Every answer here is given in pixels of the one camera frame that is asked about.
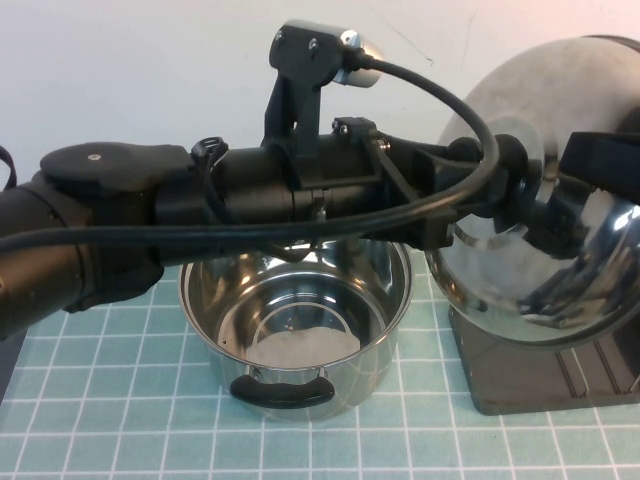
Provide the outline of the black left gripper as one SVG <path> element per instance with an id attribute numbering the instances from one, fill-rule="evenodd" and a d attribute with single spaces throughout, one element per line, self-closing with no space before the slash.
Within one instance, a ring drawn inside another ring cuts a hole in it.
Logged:
<path id="1" fill-rule="evenodd" d="M 320 138 L 321 189 L 318 213 L 352 223 L 354 216 L 406 205 L 416 190 L 444 191 L 449 187 L 443 145 L 417 143 L 413 147 L 413 187 L 390 157 L 391 146 L 374 122 L 362 117 L 339 117 L 332 133 Z M 456 211 L 431 212 L 419 220 L 383 232 L 386 241 L 420 251 L 434 251 L 453 243 L 450 227 Z"/>

